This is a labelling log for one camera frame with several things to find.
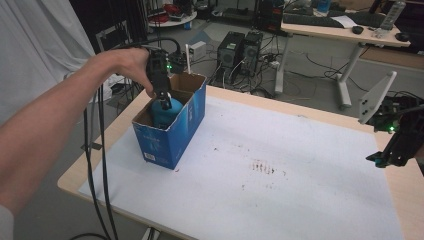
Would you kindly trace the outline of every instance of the blue object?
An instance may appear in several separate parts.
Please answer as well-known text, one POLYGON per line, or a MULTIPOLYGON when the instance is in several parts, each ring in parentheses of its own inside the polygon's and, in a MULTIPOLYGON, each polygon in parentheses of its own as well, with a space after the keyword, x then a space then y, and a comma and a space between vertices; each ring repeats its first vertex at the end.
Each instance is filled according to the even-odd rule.
POLYGON ((163 110, 162 105, 159 100, 155 100, 152 104, 152 116, 153 116, 153 126, 155 128, 167 129, 172 122, 174 122, 178 113, 180 113, 183 105, 176 100, 171 98, 172 108, 168 110, 163 110))
POLYGON ((322 13, 327 13, 330 9, 331 0, 319 0, 317 5, 317 11, 322 13))
POLYGON ((184 29, 185 30, 190 30, 191 29, 191 21, 184 23, 184 29))
POLYGON ((205 116, 205 79, 205 76, 187 72, 171 77, 172 85, 176 86, 173 90, 182 91, 187 97, 188 94, 192 95, 167 129, 155 128, 148 121, 147 114, 152 115, 151 105, 148 109, 143 108, 133 119, 133 128, 145 161, 175 169, 205 116))

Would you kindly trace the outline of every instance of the bottle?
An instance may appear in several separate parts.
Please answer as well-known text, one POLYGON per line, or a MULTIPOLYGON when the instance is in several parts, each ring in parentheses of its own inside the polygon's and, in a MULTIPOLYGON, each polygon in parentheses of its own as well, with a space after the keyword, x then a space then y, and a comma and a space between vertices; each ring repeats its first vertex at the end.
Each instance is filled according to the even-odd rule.
POLYGON ((175 98, 171 98, 171 105, 170 109, 164 110, 158 99, 152 103, 151 113, 155 128, 167 129, 183 108, 183 105, 175 98))
POLYGON ((330 9, 331 0, 319 0, 317 5, 317 11, 321 13, 327 13, 330 9))

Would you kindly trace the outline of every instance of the cardboard box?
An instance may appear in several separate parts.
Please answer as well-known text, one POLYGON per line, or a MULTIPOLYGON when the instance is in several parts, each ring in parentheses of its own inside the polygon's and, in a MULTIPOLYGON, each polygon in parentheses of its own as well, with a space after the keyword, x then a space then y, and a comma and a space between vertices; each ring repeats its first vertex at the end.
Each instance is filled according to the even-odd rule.
POLYGON ((153 127, 151 100, 133 119, 133 128, 143 158, 175 169, 205 116, 206 77, 182 73, 171 77, 171 96, 184 107, 168 129, 153 127))

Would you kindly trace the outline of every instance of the white table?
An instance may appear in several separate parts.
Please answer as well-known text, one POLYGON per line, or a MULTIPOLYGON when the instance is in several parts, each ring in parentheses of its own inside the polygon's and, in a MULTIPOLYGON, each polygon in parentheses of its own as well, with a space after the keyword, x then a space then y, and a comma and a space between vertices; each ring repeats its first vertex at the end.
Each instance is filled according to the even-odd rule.
POLYGON ((349 75, 352 72, 353 68, 355 67, 355 64, 358 61, 359 56, 364 50, 366 44, 392 47, 408 47, 410 45, 410 42, 401 42, 395 38, 396 33, 399 33, 399 29, 397 29, 396 27, 393 28, 390 33, 383 38, 373 37, 373 31, 369 30, 367 27, 364 27, 364 31, 362 32, 362 34, 356 35, 352 33, 351 29, 286 24, 282 22, 281 30, 287 32, 288 37, 286 38, 283 57, 276 74, 276 93, 283 92, 284 65, 287 61, 287 56, 290 50, 290 43, 293 38, 293 35, 310 36, 310 41, 314 41, 314 39, 316 41, 320 41, 320 44, 317 44, 317 48, 325 48, 325 50, 328 51, 330 51, 334 47, 337 47, 333 44, 334 40, 356 44, 350 54, 349 64, 346 66, 346 69, 344 70, 343 74, 338 75, 337 84, 340 95, 342 97, 340 104, 340 108, 342 110, 352 106, 349 91, 346 86, 346 81, 349 78, 349 75), (328 40, 329 43, 325 46, 322 46, 321 43, 325 42, 326 40, 328 40))

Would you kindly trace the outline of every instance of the desk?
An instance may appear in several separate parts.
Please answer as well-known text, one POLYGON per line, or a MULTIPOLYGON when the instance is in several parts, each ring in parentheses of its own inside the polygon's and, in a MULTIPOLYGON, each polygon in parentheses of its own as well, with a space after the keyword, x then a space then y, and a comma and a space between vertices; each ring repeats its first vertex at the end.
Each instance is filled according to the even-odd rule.
MULTIPOLYGON (((290 115, 303 115, 320 122, 349 127, 363 132, 372 132, 371 127, 359 125, 357 120, 351 117, 327 113, 214 87, 207 87, 207 95, 290 115)), ((130 126, 132 118, 145 104, 147 104, 149 100, 149 97, 143 92, 110 125, 110 127, 106 130, 106 150, 108 150, 113 143, 121 138, 121 136, 130 126)), ((376 140, 379 149, 383 149, 385 147, 385 144, 388 142, 389 138, 390 136, 387 134, 376 134, 376 140)), ((100 154, 101 153, 99 151, 93 150, 93 164, 98 164, 101 156, 100 154)), ((390 192, 393 197, 393 202, 399 216, 401 229, 405 239, 423 239, 424 232, 422 229, 424 227, 424 178, 421 175, 417 163, 411 160, 404 168, 390 167, 385 171, 387 182, 389 184, 390 192)), ((59 179, 58 186, 64 191, 67 191, 78 197, 85 198, 78 192, 78 189, 81 187, 81 185, 83 185, 86 179, 86 160, 84 156, 81 156, 59 179)), ((131 216, 131 214, 128 215, 124 212, 121 213, 129 217, 134 217, 131 216)), ((170 233, 184 238, 184 235, 181 233, 170 233)))
POLYGON ((338 89, 341 95, 341 104, 340 108, 343 110, 352 106, 350 100, 349 91, 346 86, 346 80, 349 78, 349 75, 353 68, 355 67, 356 62, 361 55, 365 44, 374 44, 377 46, 392 46, 392 47, 407 47, 410 45, 409 42, 400 42, 396 40, 395 34, 399 33, 397 28, 393 28, 392 31, 387 34, 384 38, 378 39, 372 37, 373 31, 369 30, 367 27, 364 27, 364 31, 360 35, 352 33, 351 29, 343 28, 329 28, 329 27, 317 27, 317 26, 306 26, 306 25, 296 25, 296 24, 285 24, 281 23, 281 30, 288 33, 288 37, 285 43, 285 48, 283 52, 283 57, 280 63, 280 67, 276 74, 276 85, 275 91, 277 93, 283 92, 283 78, 284 78, 284 65, 287 60, 287 55, 290 47, 290 40, 294 34, 297 35, 306 35, 311 36, 321 40, 338 40, 343 42, 356 43, 356 47, 353 49, 350 55, 349 64, 346 66, 345 71, 342 75, 338 75, 338 89))

